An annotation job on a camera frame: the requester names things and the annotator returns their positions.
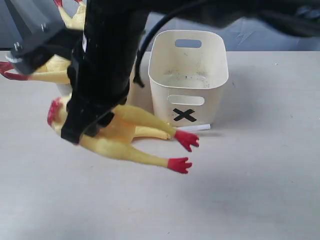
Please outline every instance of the white plastic basket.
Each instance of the white plastic basket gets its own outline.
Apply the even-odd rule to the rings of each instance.
[[[158,118],[175,127],[211,124],[229,77],[224,41],[208,31],[164,31],[154,40],[148,73]]]

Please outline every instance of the white table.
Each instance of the white table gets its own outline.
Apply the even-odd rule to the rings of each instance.
[[[190,156],[188,175],[72,146],[46,123],[54,84],[1,77],[0,239],[318,240],[320,52],[227,55],[230,78],[199,149],[135,143]]]

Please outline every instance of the black x mark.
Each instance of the black x mark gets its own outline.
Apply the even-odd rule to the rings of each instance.
[[[179,114],[179,116],[177,116],[175,119],[176,122],[185,118],[185,119],[188,119],[190,122],[195,122],[197,121],[197,119],[195,119],[193,116],[190,116],[190,114],[193,114],[195,111],[193,111],[192,109],[188,109],[187,111],[183,112],[177,108],[173,109],[173,111],[176,113],[176,114]]]

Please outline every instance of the basket handle hole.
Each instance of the basket handle hole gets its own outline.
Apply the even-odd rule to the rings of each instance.
[[[205,99],[201,96],[169,95],[168,102],[174,105],[202,106]]]
[[[202,42],[200,40],[193,39],[177,39],[175,40],[174,45],[177,48],[199,49],[202,46]]]

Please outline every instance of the black cable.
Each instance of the black cable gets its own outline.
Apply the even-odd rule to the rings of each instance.
[[[198,0],[198,1],[194,1],[191,3],[188,3],[186,5],[183,5],[182,7],[179,7],[175,10],[173,10],[172,12],[168,13],[167,15],[165,15],[163,18],[161,18],[160,21],[158,21],[153,28],[150,30],[150,32],[148,33],[148,35],[145,37],[140,50],[137,53],[137,58],[136,58],[136,63],[135,63],[135,73],[134,73],[134,78],[133,78],[133,82],[137,83],[141,88],[143,88],[145,85],[141,80],[140,77],[140,66],[141,66],[141,61],[142,58],[150,44],[150,42],[152,41],[153,37],[157,34],[157,32],[167,23],[169,22],[171,19],[177,17],[178,15],[182,14],[183,12],[187,12],[193,8],[196,7],[200,7],[202,5],[207,5],[210,3],[215,2],[215,0]]]

